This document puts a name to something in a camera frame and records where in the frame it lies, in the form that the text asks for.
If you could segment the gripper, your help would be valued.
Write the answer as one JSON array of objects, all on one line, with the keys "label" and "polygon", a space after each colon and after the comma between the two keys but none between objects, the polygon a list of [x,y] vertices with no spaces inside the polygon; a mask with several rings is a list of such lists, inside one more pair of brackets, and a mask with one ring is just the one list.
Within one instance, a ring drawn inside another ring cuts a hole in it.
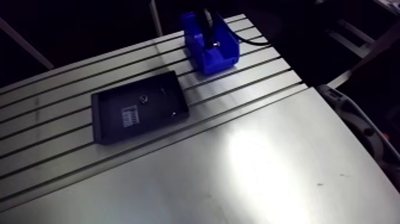
[{"label": "gripper", "polygon": [[199,10],[199,26],[203,35],[204,46],[206,48],[218,47],[220,44],[214,39],[213,17],[206,8]]}]

